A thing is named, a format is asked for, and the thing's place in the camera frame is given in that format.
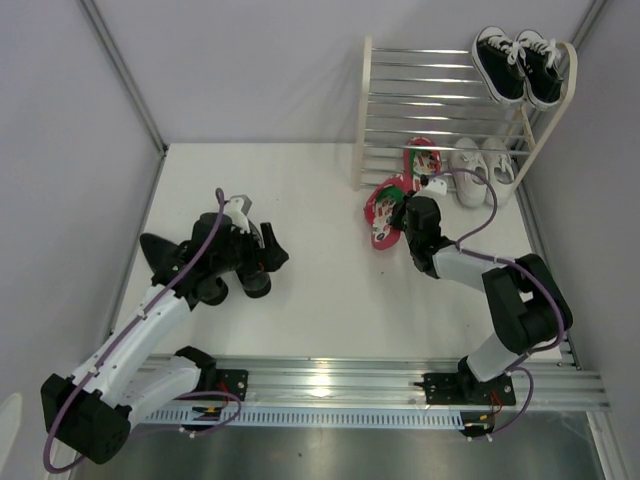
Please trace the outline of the red green flip-flop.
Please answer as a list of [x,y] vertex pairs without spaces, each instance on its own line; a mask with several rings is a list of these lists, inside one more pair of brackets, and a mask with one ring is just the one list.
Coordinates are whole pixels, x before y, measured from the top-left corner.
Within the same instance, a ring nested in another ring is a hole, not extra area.
[[441,170],[442,162],[438,150],[423,150],[423,147],[434,147],[435,143],[428,138],[417,136],[408,140],[403,150],[405,189],[418,191],[421,189],[421,177]]
[[404,198],[406,182],[403,174],[395,174],[382,182],[363,207],[365,221],[371,228],[371,245],[375,250],[393,247],[400,231],[391,225],[394,207]]

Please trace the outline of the white sneaker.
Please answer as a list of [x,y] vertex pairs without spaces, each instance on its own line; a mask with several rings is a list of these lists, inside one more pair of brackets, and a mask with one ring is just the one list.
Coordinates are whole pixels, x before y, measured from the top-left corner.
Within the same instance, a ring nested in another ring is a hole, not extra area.
[[487,138],[482,144],[487,179],[496,194],[497,206],[504,206],[512,194],[515,181],[513,163],[504,142],[498,138]]
[[449,169],[453,172],[459,201],[466,207],[476,208],[485,201],[487,165],[478,145],[470,138],[456,141],[451,152]]

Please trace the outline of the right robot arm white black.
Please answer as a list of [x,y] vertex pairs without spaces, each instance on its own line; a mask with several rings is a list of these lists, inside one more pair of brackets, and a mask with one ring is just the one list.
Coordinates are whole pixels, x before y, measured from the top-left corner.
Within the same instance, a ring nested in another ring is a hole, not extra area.
[[513,406],[506,373],[529,355],[563,341],[572,312],[544,260],[508,260],[464,249],[444,236],[436,201],[417,194],[393,208],[391,226],[404,234],[418,271],[483,293],[494,333],[463,357],[454,374],[426,374],[418,384],[432,405],[487,405],[496,394]]

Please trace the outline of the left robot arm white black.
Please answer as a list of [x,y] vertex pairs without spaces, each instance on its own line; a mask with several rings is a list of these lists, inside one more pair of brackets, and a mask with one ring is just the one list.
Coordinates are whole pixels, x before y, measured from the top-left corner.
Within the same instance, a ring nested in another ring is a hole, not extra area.
[[272,225],[255,225],[242,212],[201,215],[180,244],[152,233],[139,242],[153,276],[136,312],[69,376],[53,374],[41,387],[47,440],[95,464],[110,461],[142,420],[174,399],[243,399],[216,359],[192,346],[145,379],[134,376],[198,305],[226,299],[225,274],[235,273],[244,293],[258,299],[269,294],[271,273],[289,259]]

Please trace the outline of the cream shoe rack chrome bars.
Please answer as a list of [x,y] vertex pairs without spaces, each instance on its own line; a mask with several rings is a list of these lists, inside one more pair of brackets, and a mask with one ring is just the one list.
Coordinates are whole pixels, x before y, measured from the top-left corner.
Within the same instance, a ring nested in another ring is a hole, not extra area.
[[560,102],[540,111],[528,101],[493,100],[467,50],[382,47],[365,37],[351,187],[373,187],[400,172],[414,137],[427,138],[426,150],[442,157],[459,151],[462,137],[476,144],[498,138],[523,181],[575,95],[576,49],[568,42],[558,49]]

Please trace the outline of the left black canvas sneaker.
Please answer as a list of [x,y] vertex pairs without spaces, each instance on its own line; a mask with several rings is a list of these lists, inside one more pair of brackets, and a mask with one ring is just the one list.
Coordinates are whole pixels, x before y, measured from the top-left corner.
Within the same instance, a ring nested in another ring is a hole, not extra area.
[[512,106],[524,99],[525,79],[519,66],[524,50],[501,28],[481,30],[472,43],[471,57],[494,101]]

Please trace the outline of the black canvas sneaker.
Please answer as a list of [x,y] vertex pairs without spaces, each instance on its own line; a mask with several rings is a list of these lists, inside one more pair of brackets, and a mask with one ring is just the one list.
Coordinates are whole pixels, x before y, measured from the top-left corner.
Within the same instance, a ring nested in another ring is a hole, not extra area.
[[523,30],[516,37],[523,57],[519,65],[525,75],[526,94],[538,110],[556,106],[564,82],[558,70],[561,59],[555,39],[546,39],[535,30]]
[[524,99],[525,79],[519,66],[524,50],[501,28],[481,30],[472,43],[471,57],[494,101],[512,106]]

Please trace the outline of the right black canvas sneaker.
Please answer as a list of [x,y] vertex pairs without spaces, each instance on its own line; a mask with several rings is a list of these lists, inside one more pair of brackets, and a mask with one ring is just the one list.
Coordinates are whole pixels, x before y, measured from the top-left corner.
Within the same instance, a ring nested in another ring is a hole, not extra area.
[[526,94],[538,110],[556,106],[564,82],[558,70],[561,59],[555,39],[546,39],[535,30],[523,30],[516,37],[523,57],[519,65],[525,75]]

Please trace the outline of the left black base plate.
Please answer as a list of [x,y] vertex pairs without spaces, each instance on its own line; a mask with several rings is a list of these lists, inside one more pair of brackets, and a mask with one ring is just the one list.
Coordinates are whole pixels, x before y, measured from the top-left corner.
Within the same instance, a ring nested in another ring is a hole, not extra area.
[[243,369],[217,369],[214,389],[231,393],[241,401],[246,398],[249,385],[249,372]]

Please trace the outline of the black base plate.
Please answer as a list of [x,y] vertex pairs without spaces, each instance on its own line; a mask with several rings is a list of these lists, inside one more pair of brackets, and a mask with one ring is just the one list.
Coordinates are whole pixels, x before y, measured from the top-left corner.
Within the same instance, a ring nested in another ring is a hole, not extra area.
[[249,372],[243,369],[217,369],[214,389],[231,393],[241,401],[246,398],[249,385]]
[[425,373],[422,380],[413,385],[423,390],[428,405],[514,406],[516,396],[513,382],[506,375],[488,382],[479,382],[471,374]]

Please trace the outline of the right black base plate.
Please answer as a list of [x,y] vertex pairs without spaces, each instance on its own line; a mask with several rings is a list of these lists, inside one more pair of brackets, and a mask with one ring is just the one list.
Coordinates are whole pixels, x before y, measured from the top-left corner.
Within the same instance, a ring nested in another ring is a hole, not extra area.
[[428,405],[514,406],[516,396],[513,382],[506,375],[488,382],[479,382],[471,374],[425,373],[422,380],[413,385],[423,390]]

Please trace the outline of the aluminium mounting rail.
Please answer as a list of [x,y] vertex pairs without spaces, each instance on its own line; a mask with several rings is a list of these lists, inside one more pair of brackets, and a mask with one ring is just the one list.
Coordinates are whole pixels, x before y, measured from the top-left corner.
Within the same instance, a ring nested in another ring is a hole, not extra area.
[[[457,362],[219,356],[217,366],[248,372],[251,406],[408,409],[426,404],[415,384],[426,373],[451,373]],[[533,411],[606,412],[611,404],[601,375],[564,362],[529,361]]]

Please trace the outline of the right aluminium frame post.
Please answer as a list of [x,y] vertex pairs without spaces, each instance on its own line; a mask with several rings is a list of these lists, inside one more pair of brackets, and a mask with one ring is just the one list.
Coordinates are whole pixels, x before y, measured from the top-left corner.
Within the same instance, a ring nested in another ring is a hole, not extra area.
[[590,1],[577,26],[566,39],[561,40],[561,43],[571,44],[579,55],[585,49],[611,4],[610,0]]

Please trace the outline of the aluminium frame post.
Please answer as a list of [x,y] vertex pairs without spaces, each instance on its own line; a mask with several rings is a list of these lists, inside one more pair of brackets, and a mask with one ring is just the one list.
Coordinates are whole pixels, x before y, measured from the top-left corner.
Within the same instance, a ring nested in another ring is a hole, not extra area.
[[577,26],[566,39],[561,40],[561,43],[571,44],[579,55],[585,49],[611,4],[610,0],[590,1]]
[[108,64],[112,68],[124,95],[131,105],[134,114],[141,123],[154,149],[164,155],[167,145],[151,114],[147,102],[131,73],[129,66],[111,33],[99,5],[94,0],[78,0],[77,5],[82,11],[89,28],[93,32]]

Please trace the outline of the left aluminium frame post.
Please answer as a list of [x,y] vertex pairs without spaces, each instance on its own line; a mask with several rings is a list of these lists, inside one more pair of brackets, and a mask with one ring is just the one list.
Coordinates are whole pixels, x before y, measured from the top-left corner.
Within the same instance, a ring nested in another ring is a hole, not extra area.
[[134,114],[141,123],[154,149],[164,155],[167,145],[151,114],[147,102],[131,73],[129,66],[111,33],[99,5],[94,0],[78,0],[77,5],[82,11],[89,28],[93,32],[108,64],[112,68],[124,95],[131,105]]

